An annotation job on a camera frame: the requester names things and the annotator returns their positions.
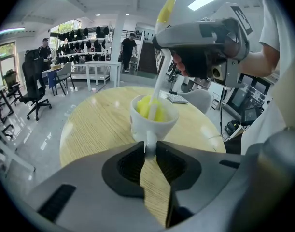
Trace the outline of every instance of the yellow tip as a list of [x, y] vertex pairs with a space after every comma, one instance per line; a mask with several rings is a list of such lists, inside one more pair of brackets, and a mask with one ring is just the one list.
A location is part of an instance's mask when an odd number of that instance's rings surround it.
[[167, 23], [168, 20], [169, 20], [169, 18], [170, 18], [170, 16], [171, 16], [171, 14], [172, 14], [174, 5], [175, 5], [175, 0], [167, 0], [167, 2], [165, 3], [165, 5], [160, 10], [160, 13], [158, 15], [157, 22]]

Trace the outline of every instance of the cable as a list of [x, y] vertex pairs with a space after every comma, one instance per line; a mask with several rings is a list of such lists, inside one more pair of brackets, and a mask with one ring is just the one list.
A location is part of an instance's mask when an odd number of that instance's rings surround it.
[[222, 123], [224, 93], [225, 93], [225, 87], [223, 87], [223, 91], [221, 92], [221, 97], [220, 97], [220, 135], [221, 135], [221, 139], [224, 138], [223, 137], [223, 123]]

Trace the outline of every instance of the white handle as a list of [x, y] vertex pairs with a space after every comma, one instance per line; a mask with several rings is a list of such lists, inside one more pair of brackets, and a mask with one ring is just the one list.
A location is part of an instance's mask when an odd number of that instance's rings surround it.
[[145, 159], [152, 160], [156, 155], [156, 145], [157, 145], [157, 136], [154, 132], [148, 130], [146, 132], [146, 142], [145, 144]]

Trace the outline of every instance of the wooden table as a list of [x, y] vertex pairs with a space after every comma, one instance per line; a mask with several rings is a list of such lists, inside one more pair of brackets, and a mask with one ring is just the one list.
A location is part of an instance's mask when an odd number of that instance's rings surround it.
[[[152, 88], [117, 87], [101, 91], [79, 104], [64, 125], [60, 139], [60, 161], [70, 162], [110, 148], [133, 143], [130, 134], [130, 101]], [[187, 147], [225, 153], [225, 146], [212, 122], [191, 104], [175, 104], [179, 119], [165, 141]], [[170, 185], [156, 160], [145, 161], [140, 185], [145, 189], [145, 205], [165, 226]]]

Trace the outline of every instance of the black bag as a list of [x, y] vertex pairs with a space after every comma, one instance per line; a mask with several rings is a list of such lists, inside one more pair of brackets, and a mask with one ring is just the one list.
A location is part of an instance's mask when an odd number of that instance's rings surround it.
[[70, 48], [70, 50], [74, 50], [74, 44], [70, 43], [69, 48]]
[[83, 34], [84, 34], [85, 36], [88, 35], [88, 29], [87, 29], [87, 28], [84, 29]]
[[66, 33], [66, 38], [68, 39], [68, 41], [70, 40], [70, 34], [69, 34], [69, 32]]
[[98, 40], [95, 40], [95, 41], [94, 41], [94, 48], [95, 48], [95, 50], [96, 50], [97, 48], [99, 48], [99, 41], [98, 41]]
[[74, 56], [74, 64], [79, 64], [80, 63], [80, 59], [78, 55]]
[[92, 61], [92, 58], [91, 58], [90, 54], [88, 53], [86, 55], [85, 62], [90, 62], [90, 61]]
[[122, 53], [119, 54], [117, 62], [119, 62], [119, 63], [123, 62], [123, 54]]
[[76, 42], [74, 47], [75, 47], [75, 49], [79, 50], [80, 49], [80, 44], [78, 42]]
[[97, 54], [94, 54], [94, 55], [93, 55], [93, 61], [99, 61], [99, 57], [98, 57]]
[[91, 48], [91, 42], [90, 42], [90, 41], [87, 41], [87, 42], [86, 42], [86, 47], [87, 47], [88, 49]]
[[104, 29], [103, 29], [103, 33], [104, 35], [108, 35], [109, 34], [109, 27], [106, 26]]
[[102, 45], [103, 49], [105, 49], [105, 40], [102, 41], [101, 45]]
[[74, 39], [74, 31], [72, 30], [70, 33], [70, 38], [73, 40]]
[[100, 34], [101, 34], [101, 27], [98, 26], [98, 27], [96, 27], [96, 36], [98, 37], [98, 35], [100, 35]]
[[104, 55], [104, 53], [101, 54], [100, 61], [105, 61], [105, 55]]
[[101, 45], [99, 44], [98, 40], [94, 41], [94, 48], [95, 48], [95, 52], [101, 52]]
[[78, 30], [76, 31], [76, 40], [78, 41], [78, 40], [81, 40], [81, 39], [82, 39], [81, 30], [78, 29]]

